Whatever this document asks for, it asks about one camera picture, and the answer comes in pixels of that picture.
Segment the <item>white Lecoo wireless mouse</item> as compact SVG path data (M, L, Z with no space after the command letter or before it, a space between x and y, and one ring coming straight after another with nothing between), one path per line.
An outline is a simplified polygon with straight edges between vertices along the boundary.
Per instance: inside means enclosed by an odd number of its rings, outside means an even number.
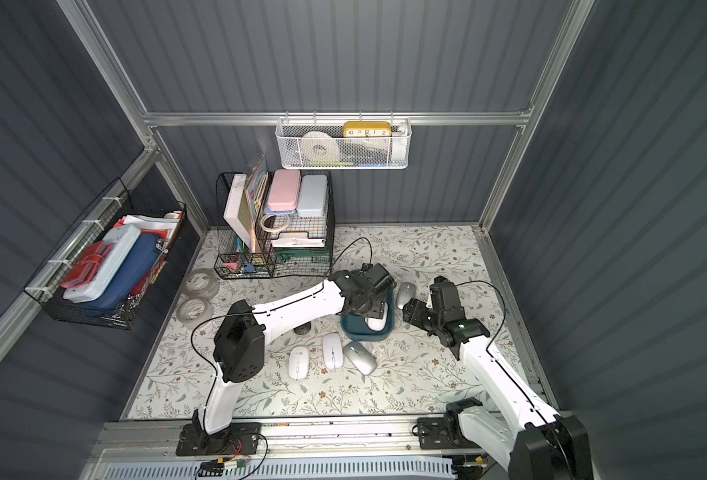
M310 351L305 346L297 346L291 350L288 360L288 375L292 380L307 378L310 367Z

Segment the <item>silver ergonomic mouse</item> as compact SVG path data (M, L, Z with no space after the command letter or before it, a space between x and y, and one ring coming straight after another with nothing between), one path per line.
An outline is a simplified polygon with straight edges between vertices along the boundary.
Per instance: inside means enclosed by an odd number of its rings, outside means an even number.
M417 297L417 286L411 282L403 282L399 284L399 289L397 289L397 294L395 294L395 306L399 310L403 310L405 305L415 297Z

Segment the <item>white ergonomic mouse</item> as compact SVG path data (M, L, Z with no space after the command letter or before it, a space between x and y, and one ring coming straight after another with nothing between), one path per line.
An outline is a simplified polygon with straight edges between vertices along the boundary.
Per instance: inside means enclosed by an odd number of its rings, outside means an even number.
M387 314L385 313L379 317L367 317L365 318L365 324L370 330L381 332L387 326Z

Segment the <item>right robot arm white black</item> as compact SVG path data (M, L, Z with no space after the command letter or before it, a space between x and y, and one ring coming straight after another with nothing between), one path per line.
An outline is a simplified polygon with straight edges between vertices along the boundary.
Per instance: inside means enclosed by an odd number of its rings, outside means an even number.
M485 386L503 421L477 400L447 407L451 432L483 448L511 479L593 479L587 428L561 415L536 394L501 356L489 330L465 316L461 306L428 306L411 299L405 322L439 338L443 346Z

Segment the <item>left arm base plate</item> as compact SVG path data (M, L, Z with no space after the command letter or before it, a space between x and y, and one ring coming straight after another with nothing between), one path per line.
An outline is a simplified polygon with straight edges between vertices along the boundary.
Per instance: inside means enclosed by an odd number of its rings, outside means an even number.
M221 432L208 435L197 422L189 423L183 426L180 432L175 455L252 455L257 452L261 427L258 422L237 422Z

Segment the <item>black wireless mouse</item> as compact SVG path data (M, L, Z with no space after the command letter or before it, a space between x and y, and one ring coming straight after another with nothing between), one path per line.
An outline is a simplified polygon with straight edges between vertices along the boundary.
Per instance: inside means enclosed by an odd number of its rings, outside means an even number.
M293 332L297 335L306 335L310 330L311 330L311 323L310 322L303 323L303 324L293 328Z

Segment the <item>silver wireless mouse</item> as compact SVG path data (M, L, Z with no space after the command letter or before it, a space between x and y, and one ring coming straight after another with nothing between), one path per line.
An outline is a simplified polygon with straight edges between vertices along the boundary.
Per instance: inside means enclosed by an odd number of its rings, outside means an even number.
M342 348L343 355L363 374L369 376L377 369L375 356L361 344L361 342L351 341Z

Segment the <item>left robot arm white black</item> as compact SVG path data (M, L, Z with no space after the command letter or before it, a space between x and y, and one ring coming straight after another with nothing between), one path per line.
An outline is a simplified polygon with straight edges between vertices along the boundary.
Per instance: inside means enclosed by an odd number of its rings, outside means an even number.
M385 271L339 271L273 302L252 306L240 300L231 305L213 338L212 385L205 404L194 412L193 424L207 436L229 430L242 384L263 368L271 342L324 316L363 316L393 284Z

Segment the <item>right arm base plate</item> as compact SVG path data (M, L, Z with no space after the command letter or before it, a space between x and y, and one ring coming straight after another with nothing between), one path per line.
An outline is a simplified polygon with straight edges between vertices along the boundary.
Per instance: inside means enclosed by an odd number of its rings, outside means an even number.
M459 420L453 416L421 417L411 433L422 450L471 449L479 447L461 433Z

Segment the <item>teal plastic storage box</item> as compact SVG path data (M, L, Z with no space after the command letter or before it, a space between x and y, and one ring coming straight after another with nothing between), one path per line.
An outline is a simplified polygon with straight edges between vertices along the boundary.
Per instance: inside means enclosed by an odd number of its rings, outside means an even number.
M372 330L367 325L363 316L342 314L340 325L345 335L352 341L358 342L381 342L385 341L393 328L395 328L395 300L393 300L393 289L389 289L385 294L385 305L387 306L387 316L385 316L385 327L381 330Z

